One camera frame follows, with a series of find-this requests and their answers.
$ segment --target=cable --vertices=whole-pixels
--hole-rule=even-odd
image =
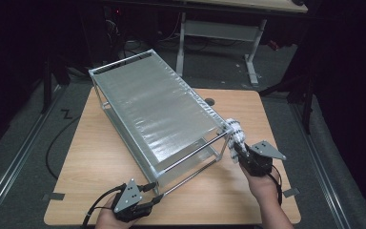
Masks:
[[[52,177],[54,177],[55,179],[58,179],[58,176],[52,171],[52,169],[51,169],[51,167],[50,167],[50,164],[49,164],[49,154],[50,154],[50,150],[51,150],[51,147],[52,147],[52,145],[55,143],[55,141],[56,141],[56,139],[59,137],[59,136],[61,136],[61,134],[65,131],[65,130],[67,130],[71,125],[72,125],[72,123],[73,122],[75,122],[76,120],[78,120],[79,118],[81,117],[81,115],[80,116],[78,116],[78,117],[76,117],[72,122],[70,122],[70,123],[68,123],[67,124],[67,126],[65,126],[56,136],[55,136],[55,138],[52,140],[52,142],[51,142],[51,144],[50,144],[50,146],[49,146],[49,149],[47,149],[47,152],[46,152],[46,167],[47,167],[47,169],[49,170],[49,173],[52,175]]]
[[[109,41],[110,41],[110,46],[112,46],[112,35],[114,32],[114,28],[117,28],[117,25],[115,25],[114,22],[112,22],[112,20],[107,19],[106,23],[110,24],[110,27],[107,27],[107,36],[109,37]]]
[[[232,41],[232,43],[230,43],[230,44],[223,44],[223,43],[220,43],[220,42],[216,42],[214,40],[218,40],[219,41],[220,39],[211,39],[210,40],[210,43],[215,44],[215,45],[218,45],[218,46],[228,46],[229,47],[229,46],[240,45],[240,44],[244,43],[244,41],[230,40],[230,41]]]
[[[105,207],[96,207],[97,203],[100,202],[100,200],[102,200],[105,196],[107,196],[108,194],[110,193],[113,193],[115,191],[119,191],[119,190],[122,190],[122,189],[125,189],[126,188],[126,184],[122,184],[120,186],[117,186],[115,188],[112,188],[110,189],[109,191],[107,191],[106,193],[104,193],[102,196],[100,196],[100,198],[98,198],[94,204],[91,206],[91,208],[89,209],[89,212],[86,214],[85,216],[85,219],[83,220],[83,223],[82,223],[82,228],[86,228],[88,226],[88,222],[89,222],[89,219],[91,218],[91,215],[93,213],[93,211],[97,208],[105,208]]]
[[[174,37],[174,38],[171,38],[169,40],[164,40],[162,42],[158,42],[158,46],[161,46],[161,47],[165,47],[165,48],[173,48],[173,47],[176,47],[179,45],[179,42],[174,42],[174,39],[178,38],[177,37]]]
[[[138,52],[134,52],[134,51],[131,51],[131,50],[124,50],[124,53],[125,52],[131,52],[132,54],[134,55],[138,55]]]
[[[138,43],[138,45],[136,47],[133,47],[133,48],[129,48],[129,49],[126,49],[126,45],[127,44],[132,44],[132,43]],[[140,47],[142,46],[142,42],[138,39],[135,39],[135,40],[128,40],[124,43],[124,46],[123,46],[123,49],[125,50],[128,50],[128,51],[133,51],[133,50],[137,50],[139,49]]]
[[[274,168],[277,171],[278,177],[279,177],[279,179],[278,179],[279,181],[277,181],[271,174],[267,174],[267,176],[269,176],[273,180],[273,182],[275,184],[275,187],[277,189],[278,203],[281,205],[281,203],[283,202],[283,195],[282,195],[283,194],[283,191],[281,189],[281,185],[282,185],[281,174],[280,174],[280,172],[278,172],[277,168],[275,168],[274,165],[272,165],[272,168]]]
[[[195,39],[195,38],[193,38],[193,37],[191,37],[191,40],[195,43],[196,42],[196,40],[200,40],[200,41],[204,41],[204,46],[203,47],[201,47],[201,48],[199,48],[199,49],[190,49],[188,46],[184,46],[185,47],[185,49],[187,49],[188,51],[194,51],[194,52],[199,52],[199,51],[202,51],[202,50],[204,50],[204,49],[206,49],[208,46],[209,46],[209,42],[210,42],[210,39],[208,39],[208,38],[200,38],[200,37],[198,37],[197,39]]]
[[[171,32],[171,34],[166,37],[165,39],[162,39],[162,40],[158,40],[158,42],[162,42],[162,41],[169,41],[169,40],[173,40],[175,39],[176,37],[179,37],[178,35],[175,36],[175,37],[172,37],[174,35],[174,33],[176,32],[177,30],[177,26],[179,25],[179,19],[180,19],[180,15],[181,15],[181,12],[177,15],[177,20],[176,20],[176,24],[174,25],[174,29],[173,31]]]

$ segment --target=hand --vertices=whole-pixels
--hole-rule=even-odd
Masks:
[[[132,220],[129,222],[123,222],[115,218],[114,212],[110,209],[112,207],[112,202],[114,201],[115,195],[113,195],[107,203],[105,204],[105,208],[99,213],[99,217],[96,222],[96,229],[128,229],[132,227],[137,221]]]
[[[242,169],[243,174],[245,174],[246,179],[248,179],[249,189],[259,203],[266,199],[277,199],[277,189],[270,177],[252,177],[242,165],[240,165],[240,168]],[[272,170],[271,175],[275,180],[278,180],[279,175],[275,169]]]
[[[268,176],[252,177],[241,165],[243,174],[249,182],[249,189],[257,199],[260,206],[261,220],[265,229],[294,229],[287,215],[281,209],[277,201],[277,189],[275,183]],[[271,175],[278,180],[279,174],[272,170]]]

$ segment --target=table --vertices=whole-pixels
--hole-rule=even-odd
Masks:
[[[278,10],[291,13],[306,13],[308,11],[305,5],[297,6],[291,0],[183,0],[182,5],[190,4],[198,5],[205,4],[208,8],[211,6],[217,7],[233,7],[240,9],[257,9],[257,10]],[[236,41],[249,42],[249,53],[245,54],[244,59],[251,81],[251,85],[258,86],[257,74],[254,70],[254,55],[259,45],[261,36],[265,29],[267,20],[261,19],[257,26],[244,26],[226,23],[214,23],[198,20],[186,20],[186,12],[181,15],[179,50],[176,59],[175,71],[180,76],[183,76],[184,67],[184,40],[186,35],[211,37],[218,39],[229,39]]]
[[[212,98],[213,108],[224,118],[239,120],[248,144],[262,139],[275,146],[269,121],[257,92],[230,90],[196,90],[202,98]],[[274,165],[283,178],[283,191],[290,189],[282,161]],[[48,225],[80,225],[92,204],[106,191],[134,178],[147,181],[128,152],[124,142],[101,110],[91,90],[79,121],[70,150],[54,192],[65,194],[63,200],[52,199],[44,221]],[[146,193],[152,198],[152,192]],[[97,206],[102,206],[106,198]],[[283,198],[282,208],[292,223],[300,222],[294,197]],[[98,210],[90,224],[97,219]],[[261,222],[256,200],[247,180],[229,152],[221,161],[171,192],[153,207],[149,217],[137,225],[205,225],[257,224]]]
[[[262,14],[271,11],[301,12],[308,9],[306,6],[297,6],[292,0],[88,0],[88,2],[115,4],[127,7],[149,7],[179,11],[239,11],[250,13],[250,10],[264,10]]]

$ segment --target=transparent plastic box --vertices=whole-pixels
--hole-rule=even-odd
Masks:
[[[155,51],[90,75],[102,109],[157,194],[222,158],[232,128]]]

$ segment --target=black cable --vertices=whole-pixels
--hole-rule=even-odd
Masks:
[[[191,37],[191,40],[194,42],[194,43],[200,43],[200,42],[196,42],[196,39],[195,38],[193,38],[193,37]],[[210,42],[210,39],[208,39],[208,38],[197,38],[197,40],[200,40],[200,41],[202,41],[203,40],[203,42],[205,43],[204,45],[203,45],[203,47],[201,47],[201,48],[199,48],[199,49],[191,49],[191,48],[189,48],[187,45],[185,45],[184,46],[184,48],[186,49],[186,50],[188,50],[188,51],[193,51],[193,52],[200,52],[200,51],[202,51],[202,50],[204,50],[204,49],[206,49],[208,46],[209,46],[209,42]]]
[[[282,185],[282,180],[281,180],[281,174],[278,172],[277,168],[275,168],[274,165],[272,165],[272,168],[274,168],[277,173],[278,173],[278,177],[279,177],[279,181],[277,181],[271,174],[267,174],[267,176],[269,176],[274,184],[275,184],[275,187],[277,189],[277,197],[278,197],[278,203],[281,205],[282,201],[283,201],[283,191],[281,189],[281,185]]]
[[[176,24],[174,25],[174,29],[173,29],[173,31],[171,32],[171,34],[168,36],[168,37],[166,37],[166,38],[164,38],[164,39],[162,39],[162,40],[158,40],[158,42],[163,42],[163,41],[169,41],[169,40],[173,40],[173,39],[175,39],[175,38],[177,38],[177,37],[180,37],[180,35],[177,35],[177,36],[175,36],[175,37],[173,37],[173,35],[176,33],[176,30],[177,30],[177,27],[178,27],[178,25],[179,25],[179,22],[180,22],[180,16],[181,16],[181,12],[177,15],[177,20],[176,20]]]
[[[120,186],[117,186],[117,187],[115,187],[115,188],[110,189],[109,191],[107,191],[106,193],[104,193],[102,196],[100,196],[100,198],[98,198],[98,199],[94,202],[94,204],[93,204],[93,205],[91,206],[91,208],[89,209],[89,212],[86,214],[85,219],[83,220],[83,223],[82,223],[81,228],[82,228],[82,229],[85,229],[85,228],[88,226],[89,219],[91,218],[91,215],[92,215],[92,213],[93,213],[94,209],[96,209],[96,208],[101,208],[101,207],[96,207],[97,203],[99,203],[99,202],[100,202],[100,200],[102,200],[102,199],[103,199],[105,196],[107,196],[108,194],[111,194],[111,193],[113,193],[113,192],[115,192],[115,191],[123,190],[123,189],[125,189],[126,187],[127,187],[127,185],[126,185],[126,184],[122,184],[122,185],[120,185]]]
[[[50,172],[50,174],[52,175],[52,177],[54,177],[55,179],[58,179],[58,176],[52,171],[52,169],[51,169],[51,167],[50,167],[50,164],[49,164],[49,154],[50,154],[50,150],[51,150],[51,147],[52,147],[52,145],[55,143],[55,141],[56,141],[56,139],[59,137],[59,136],[61,136],[61,134],[65,131],[65,130],[67,130],[71,125],[72,125],[72,123],[73,122],[75,122],[76,120],[78,120],[79,118],[81,117],[81,115],[80,116],[78,116],[78,117],[76,117],[72,122],[70,122],[70,123],[68,123],[67,124],[67,126],[65,126],[56,136],[55,136],[55,138],[52,140],[52,142],[51,142],[51,144],[50,144],[50,146],[49,146],[49,149],[47,149],[47,152],[46,152],[46,167],[47,167],[47,169],[49,170],[49,172]]]
[[[126,49],[127,43],[138,43],[138,45],[136,47],[132,47],[132,48]],[[140,41],[138,39],[135,39],[135,40],[126,41],[124,43],[124,48],[123,49],[125,49],[127,51],[133,51],[133,50],[139,49],[141,46],[142,46],[142,41]]]
[[[179,36],[177,37],[174,37],[173,39],[170,39],[170,40],[165,40],[165,41],[162,41],[162,42],[158,42],[157,45],[158,46],[161,46],[161,47],[165,47],[165,48],[173,48],[173,47],[176,47],[179,45],[179,42],[175,42],[174,39],[176,38],[179,38]]]
[[[137,52],[134,52],[134,51],[131,51],[131,50],[124,50],[124,53],[126,53],[126,52],[131,52],[132,54],[134,54],[134,55],[138,55],[138,53]]]
[[[214,41],[215,39],[211,39],[210,40],[210,43],[214,44],[214,45],[218,45],[218,46],[227,46],[227,47],[230,47],[230,46],[235,46],[235,45],[240,45],[242,43],[244,43],[244,41],[238,41],[238,40],[231,40],[232,43],[230,44],[224,44],[224,43],[220,43],[220,42],[216,42]]]

